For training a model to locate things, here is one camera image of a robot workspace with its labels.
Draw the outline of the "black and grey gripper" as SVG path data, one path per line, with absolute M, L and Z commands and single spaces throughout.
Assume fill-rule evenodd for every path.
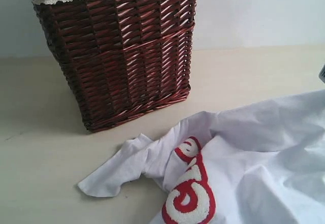
M 323 68 L 319 72 L 318 77 L 323 83 L 325 83 L 325 66 L 323 66 Z

